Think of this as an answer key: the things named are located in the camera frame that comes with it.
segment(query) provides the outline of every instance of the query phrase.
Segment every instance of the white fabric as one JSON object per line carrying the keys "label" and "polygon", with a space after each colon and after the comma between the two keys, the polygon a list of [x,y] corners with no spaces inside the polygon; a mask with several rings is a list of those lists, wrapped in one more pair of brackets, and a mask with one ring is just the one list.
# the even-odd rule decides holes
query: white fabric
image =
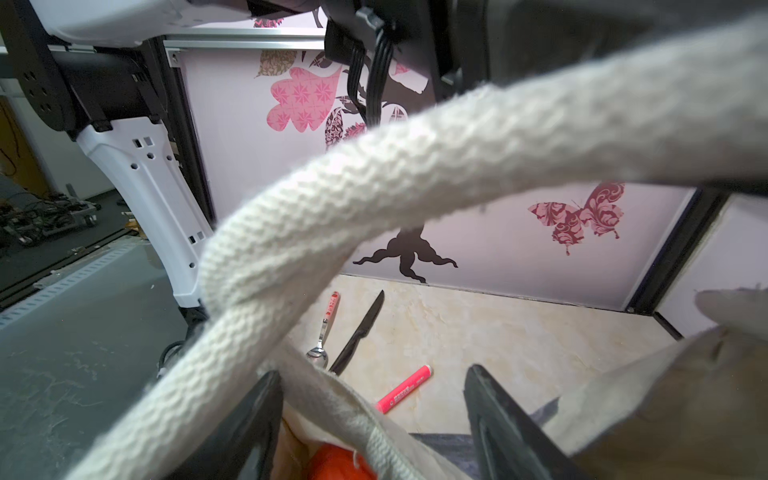
{"label": "white fabric", "polygon": [[278,368],[287,402],[380,478],[460,478],[343,382],[274,347],[356,245],[387,230],[573,181],[768,177],[766,54],[768,22],[755,17],[479,88],[315,159],[221,225],[202,265],[214,323],[68,478],[168,473],[252,388],[260,365]]}

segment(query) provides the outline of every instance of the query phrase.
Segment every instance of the white rope handle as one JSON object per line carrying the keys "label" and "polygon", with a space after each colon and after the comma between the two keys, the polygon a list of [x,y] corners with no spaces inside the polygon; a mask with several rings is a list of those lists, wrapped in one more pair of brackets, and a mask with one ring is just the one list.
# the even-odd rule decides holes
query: white rope handle
{"label": "white rope handle", "polygon": [[[315,159],[220,227],[202,266],[213,324],[68,477],[172,470],[252,388],[257,367],[366,239],[572,181],[767,177],[766,54],[768,22],[755,17],[512,88],[483,87]],[[413,478],[413,465],[387,463],[388,444],[357,435],[332,405],[323,405],[332,421],[318,419],[322,409],[296,384],[302,377],[285,373],[288,402],[363,452],[380,478]],[[312,374],[317,388],[345,388],[335,379],[319,386],[327,376]]]}

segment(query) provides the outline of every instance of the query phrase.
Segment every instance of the butterfly decal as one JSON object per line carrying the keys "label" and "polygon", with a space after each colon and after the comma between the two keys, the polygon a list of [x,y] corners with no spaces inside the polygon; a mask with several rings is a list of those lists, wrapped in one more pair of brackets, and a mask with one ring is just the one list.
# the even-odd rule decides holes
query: butterfly decal
{"label": "butterfly decal", "polygon": [[613,232],[616,238],[619,238],[616,225],[624,212],[614,203],[622,195],[624,195],[623,183],[604,182],[592,191],[584,208],[559,202],[544,202],[531,205],[528,210],[545,227],[554,225],[552,241],[565,245],[565,254],[571,255],[568,248],[576,243],[582,243],[584,239],[582,225],[590,227],[599,237]]}

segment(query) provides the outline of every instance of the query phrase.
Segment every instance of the pink tube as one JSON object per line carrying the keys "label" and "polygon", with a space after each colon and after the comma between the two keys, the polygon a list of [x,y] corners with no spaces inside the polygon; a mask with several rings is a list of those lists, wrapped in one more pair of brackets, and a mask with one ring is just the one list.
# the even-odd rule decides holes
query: pink tube
{"label": "pink tube", "polygon": [[416,373],[408,377],[408,379],[397,386],[396,389],[387,393],[386,396],[376,403],[376,409],[381,413],[387,413],[393,406],[400,403],[406,396],[416,390],[424,381],[432,376],[432,367],[424,365]]}

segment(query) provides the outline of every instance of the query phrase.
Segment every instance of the beige tabletop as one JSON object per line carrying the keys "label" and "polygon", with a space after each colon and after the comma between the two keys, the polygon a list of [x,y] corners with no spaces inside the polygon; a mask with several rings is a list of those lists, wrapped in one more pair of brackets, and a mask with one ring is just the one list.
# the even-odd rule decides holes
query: beige tabletop
{"label": "beige tabletop", "polygon": [[341,275],[289,334],[315,346],[331,293],[341,294],[325,349],[329,367],[373,300],[386,298],[340,376],[376,402],[423,365],[430,380],[387,415],[408,432],[469,433],[467,368],[483,365],[526,412],[604,372],[674,343],[651,317]]}

